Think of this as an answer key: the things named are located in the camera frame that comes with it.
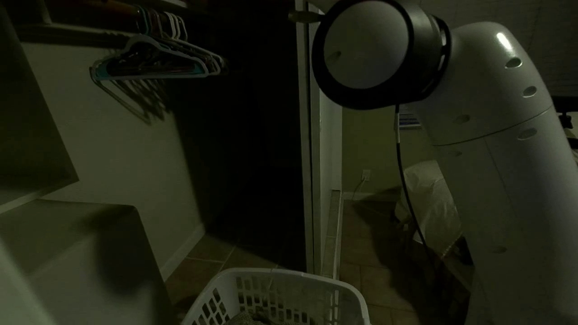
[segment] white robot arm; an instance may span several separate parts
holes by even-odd
[[[311,2],[326,12],[312,51],[323,92],[353,109],[407,104],[435,146],[480,281],[472,301],[485,294],[495,324],[578,324],[578,167],[512,33],[449,31],[401,1]]]

